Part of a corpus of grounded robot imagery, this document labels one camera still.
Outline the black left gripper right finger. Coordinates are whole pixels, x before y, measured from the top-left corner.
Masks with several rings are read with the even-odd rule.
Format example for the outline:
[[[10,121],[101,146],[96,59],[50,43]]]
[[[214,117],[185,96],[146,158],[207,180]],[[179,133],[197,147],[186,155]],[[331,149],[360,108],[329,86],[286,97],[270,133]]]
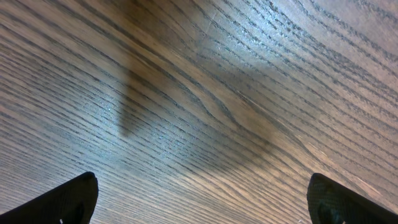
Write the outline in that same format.
[[[311,176],[307,202],[311,221],[317,224],[397,224],[397,214],[320,173]]]

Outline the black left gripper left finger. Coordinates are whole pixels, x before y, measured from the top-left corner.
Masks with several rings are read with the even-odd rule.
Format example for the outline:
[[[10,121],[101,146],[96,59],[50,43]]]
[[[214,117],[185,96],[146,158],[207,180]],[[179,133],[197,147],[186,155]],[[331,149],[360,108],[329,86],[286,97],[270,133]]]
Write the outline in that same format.
[[[1,215],[1,223],[89,223],[98,198],[98,181],[85,172]]]

